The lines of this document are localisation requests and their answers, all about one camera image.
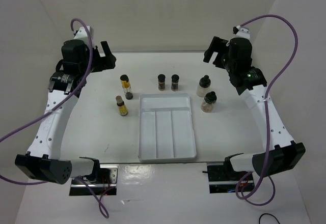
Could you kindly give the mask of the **tall yellow-label glass bottle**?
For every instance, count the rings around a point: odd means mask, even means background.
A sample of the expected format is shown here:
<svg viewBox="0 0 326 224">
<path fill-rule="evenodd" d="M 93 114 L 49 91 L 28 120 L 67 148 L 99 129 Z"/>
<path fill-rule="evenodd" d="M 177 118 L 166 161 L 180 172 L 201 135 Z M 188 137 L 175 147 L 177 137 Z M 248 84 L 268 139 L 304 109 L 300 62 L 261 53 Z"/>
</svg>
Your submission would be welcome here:
<svg viewBox="0 0 326 224">
<path fill-rule="evenodd" d="M 130 80 L 129 77 L 126 74 L 123 74 L 120 76 L 120 82 L 123 88 L 123 92 L 125 95 L 125 98 L 127 100 L 131 100 L 133 98 L 133 93 L 131 90 L 131 84 L 130 84 Z"/>
</svg>

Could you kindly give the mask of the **white-powder shaker bottle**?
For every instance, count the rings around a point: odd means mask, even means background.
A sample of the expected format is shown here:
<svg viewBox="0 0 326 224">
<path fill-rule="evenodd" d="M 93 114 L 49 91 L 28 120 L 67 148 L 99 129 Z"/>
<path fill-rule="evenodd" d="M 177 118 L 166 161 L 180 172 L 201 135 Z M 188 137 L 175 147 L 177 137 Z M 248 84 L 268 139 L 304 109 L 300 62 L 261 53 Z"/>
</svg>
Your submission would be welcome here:
<svg viewBox="0 0 326 224">
<path fill-rule="evenodd" d="M 197 90 L 196 90 L 196 94 L 199 97 L 204 97 L 208 93 L 210 85 L 211 85 L 211 80 L 210 80 L 209 76 L 204 75 L 199 80 L 199 84 L 198 84 L 198 87 L 197 87 Z"/>
</svg>

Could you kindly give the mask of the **brown-powder shaker bottle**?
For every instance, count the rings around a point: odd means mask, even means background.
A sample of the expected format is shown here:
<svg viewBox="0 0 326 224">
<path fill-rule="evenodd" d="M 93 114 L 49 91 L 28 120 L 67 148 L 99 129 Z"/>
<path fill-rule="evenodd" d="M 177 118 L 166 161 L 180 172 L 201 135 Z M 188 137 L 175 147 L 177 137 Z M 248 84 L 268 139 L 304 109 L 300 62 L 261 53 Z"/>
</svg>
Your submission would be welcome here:
<svg viewBox="0 0 326 224">
<path fill-rule="evenodd" d="M 205 113 L 212 112 L 216 101 L 217 101 L 217 95 L 214 91 L 207 93 L 201 104 L 201 110 Z"/>
</svg>

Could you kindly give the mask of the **black-cap spice jar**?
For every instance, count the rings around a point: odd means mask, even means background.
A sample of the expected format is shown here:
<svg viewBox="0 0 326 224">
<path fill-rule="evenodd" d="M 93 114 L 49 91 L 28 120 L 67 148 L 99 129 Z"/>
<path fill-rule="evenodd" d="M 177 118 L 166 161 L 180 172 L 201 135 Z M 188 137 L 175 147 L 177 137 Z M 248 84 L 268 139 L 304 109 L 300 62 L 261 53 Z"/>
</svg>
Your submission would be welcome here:
<svg viewBox="0 0 326 224">
<path fill-rule="evenodd" d="M 164 74 L 159 74 L 158 77 L 158 89 L 160 91 L 164 91 L 165 90 L 165 79 L 166 76 Z"/>
<path fill-rule="evenodd" d="M 179 85 L 179 75 L 173 74 L 171 77 L 171 90 L 177 91 Z"/>
</svg>

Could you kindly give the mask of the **small yellow-label brown bottle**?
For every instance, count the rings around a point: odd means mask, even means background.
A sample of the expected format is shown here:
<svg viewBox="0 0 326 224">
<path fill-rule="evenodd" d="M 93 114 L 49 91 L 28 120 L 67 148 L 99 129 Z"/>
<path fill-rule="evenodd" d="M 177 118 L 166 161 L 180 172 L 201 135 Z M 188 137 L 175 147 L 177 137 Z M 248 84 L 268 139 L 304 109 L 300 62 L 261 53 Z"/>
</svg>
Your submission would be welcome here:
<svg viewBox="0 0 326 224">
<path fill-rule="evenodd" d="M 118 95 L 115 97 L 115 99 L 116 99 L 116 104 L 117 104 L 117 107 L 119 110 L 119 114 L 121 116 L 126 116 L 128 114 L 128 110 L 126 108 L 126 105 L 125 105 L 122 97 Z"/>
</svg>

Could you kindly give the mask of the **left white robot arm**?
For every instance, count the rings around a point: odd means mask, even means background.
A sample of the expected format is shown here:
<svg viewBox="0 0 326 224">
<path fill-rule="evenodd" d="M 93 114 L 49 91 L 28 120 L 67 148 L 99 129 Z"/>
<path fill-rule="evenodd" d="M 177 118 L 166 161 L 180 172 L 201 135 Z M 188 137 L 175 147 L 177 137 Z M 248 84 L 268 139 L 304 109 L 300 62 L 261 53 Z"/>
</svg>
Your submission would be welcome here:
<svg viewBox="0 0 326 224">
<path fill-rule="evenodd" d="M 64 184 L 70 178 L 83 177 L 90 183 L 101 178 L 99 160 L 90 157 L 61 159 L 63 136 L 71 112 L 86 85 L 84 76 L 114 69 L 116 58 L 106 41 L 101 42 L 102 57 L 92 44 L 93 29 L 80 27 L 72 40 L 65 41 L 62 59 L 57 63 L 48 85 L 45 117 L 25 154 L 18 154 L 15 165 L 30 179 Z"/>
</svg>

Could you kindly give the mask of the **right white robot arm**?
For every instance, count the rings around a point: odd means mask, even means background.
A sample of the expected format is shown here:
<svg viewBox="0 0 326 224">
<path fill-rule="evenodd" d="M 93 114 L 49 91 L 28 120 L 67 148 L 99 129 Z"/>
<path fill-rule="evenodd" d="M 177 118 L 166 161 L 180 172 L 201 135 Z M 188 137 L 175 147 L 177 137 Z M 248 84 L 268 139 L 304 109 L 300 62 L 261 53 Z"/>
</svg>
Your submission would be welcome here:
<svg viewBox="0 0 326 224">
<path fill-rule="evenodd" d="M 234 154 L 226 157 L 223 174 L 229 180 L 241 172 L 255 172 L 260 177 L 293 169 L 306 152 L 285 128 L 268 92 L 268 83 L 259 68 L 252 65 L 250 31 L 235 27 L 230 40 L 213 37 L 204 52 L 205 63 L 228 72 L 230 83 L 245 102 L 259 129 L 263 153 Z"/>
</svg>

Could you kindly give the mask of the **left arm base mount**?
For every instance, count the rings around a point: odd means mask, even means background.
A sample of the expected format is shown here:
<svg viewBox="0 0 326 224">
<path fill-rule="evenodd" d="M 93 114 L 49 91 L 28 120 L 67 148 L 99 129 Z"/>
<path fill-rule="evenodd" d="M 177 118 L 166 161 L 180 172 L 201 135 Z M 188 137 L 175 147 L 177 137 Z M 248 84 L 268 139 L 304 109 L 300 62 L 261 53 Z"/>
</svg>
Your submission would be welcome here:
<svg viewBox="0 0 326 224">
<path fill-rule="evenodd" d="M 83 177 L 83 180 L 89 185 L 89 187 L 98 197 L 102 194 L 116 195 L 119 166 L 117 164 L 101 164 L 100 167 L 100 174 L 96 180 L 89 181 L 85 177 Z M 72 179 L 69 195 L 75 197 L 91 196 L 92 194 L 82 183 L 82 181 L 78 179 Z"/>
</svg>

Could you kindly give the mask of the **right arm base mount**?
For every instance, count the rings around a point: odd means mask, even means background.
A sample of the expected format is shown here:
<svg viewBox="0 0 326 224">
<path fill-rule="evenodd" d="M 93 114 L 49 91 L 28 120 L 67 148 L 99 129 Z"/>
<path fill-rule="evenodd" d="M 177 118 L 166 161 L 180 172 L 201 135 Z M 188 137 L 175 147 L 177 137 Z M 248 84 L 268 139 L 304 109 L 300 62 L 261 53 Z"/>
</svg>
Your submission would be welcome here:
<svg viewBox="0 0 326 224">
<path fill-rule="evenodd" d="M 207 163 L 202 171 L 208 178 L 209 193 L 235 193 L 236 184 L 247 172 L 235 172 L 221 162 Z"/>
</svg>

